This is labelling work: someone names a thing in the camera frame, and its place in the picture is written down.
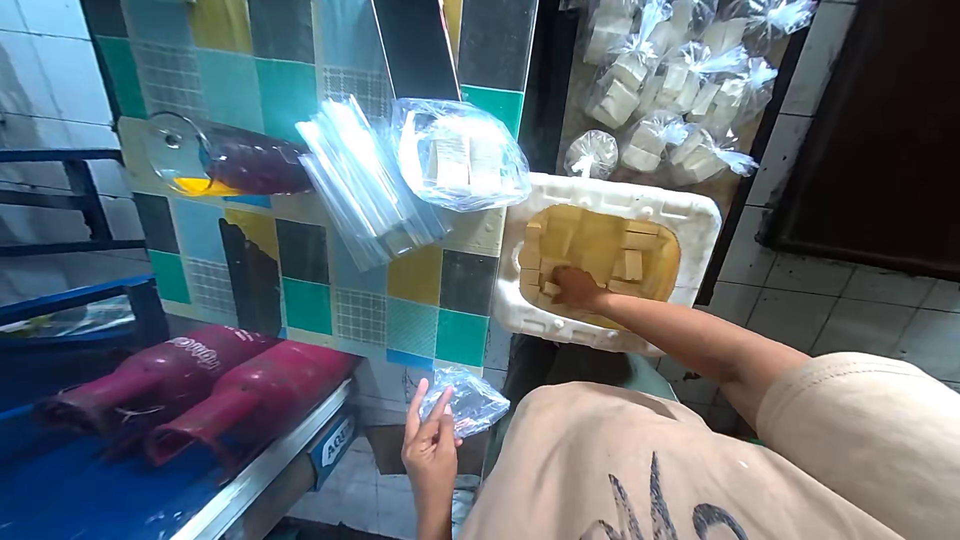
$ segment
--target metal frame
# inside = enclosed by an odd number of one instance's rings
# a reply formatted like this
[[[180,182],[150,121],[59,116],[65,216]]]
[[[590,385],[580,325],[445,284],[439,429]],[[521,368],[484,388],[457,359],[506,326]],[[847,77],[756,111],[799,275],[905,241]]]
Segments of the metal frame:
[[[0,150],[0,163],[59,161],[63,164],[72,195],[25,193],[0,189],[0,205],[76,210],[84,214],[90,239],[83,242],[0,246],[0,257],[25,257],[91,251],[144,248],[144,240],[115,240],[100,195],[93,183],[88,160],[115,160],[123,164],[119,150],[89,148],[76,150]]]

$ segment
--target bagged tofu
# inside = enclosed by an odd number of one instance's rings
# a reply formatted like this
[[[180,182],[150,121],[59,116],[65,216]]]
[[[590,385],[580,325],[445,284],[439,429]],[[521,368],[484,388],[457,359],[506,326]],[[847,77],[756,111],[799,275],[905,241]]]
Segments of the bagged tofu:
[[[606,180],[616,168],[619,153],[613,135],[590,130],[578,136],[564,155],[568,176]]]

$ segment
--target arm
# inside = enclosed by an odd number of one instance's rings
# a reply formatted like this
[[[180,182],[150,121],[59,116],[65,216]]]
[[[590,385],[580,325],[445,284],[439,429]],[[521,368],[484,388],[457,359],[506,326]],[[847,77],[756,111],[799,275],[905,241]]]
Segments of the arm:
[[[716,381],[754,427],[760,400],[774,380],[810,359],[697,309],[613,294],[583,270],[558,268],[554,277],[563,291],[561,301],[623,325],[687,368]]]

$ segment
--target tofu cube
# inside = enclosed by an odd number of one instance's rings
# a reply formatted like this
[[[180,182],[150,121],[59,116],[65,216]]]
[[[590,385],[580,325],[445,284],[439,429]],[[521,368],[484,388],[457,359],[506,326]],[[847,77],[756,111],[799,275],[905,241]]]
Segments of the tofu cube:
[[[652,250],[657,247],[657,235],[646,233],[625,233],[623,243],[620,244],[625,250]]]

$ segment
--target hand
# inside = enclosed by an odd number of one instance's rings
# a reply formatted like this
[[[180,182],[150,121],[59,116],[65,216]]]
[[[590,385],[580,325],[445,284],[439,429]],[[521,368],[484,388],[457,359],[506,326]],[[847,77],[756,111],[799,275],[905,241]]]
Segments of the hand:
[[[401,454],[421,522],[427,519],[425,516],[443,511],[449,518],[457,477],[457,447],[464,442],[453,436],[453,414],[449,405],[453,388],[444,390],[426,421],[420,423],[420,403],[428,384],[427,379],[421,379],[410,402]]]
[[[593,277],[580,268],[572,266],[558,266],[553,271],[553,280],[560,286],[561,293],[554,302],[563,303],[578,309],[598,311],[599,301],[611,294],[607,289],[598,286]]]

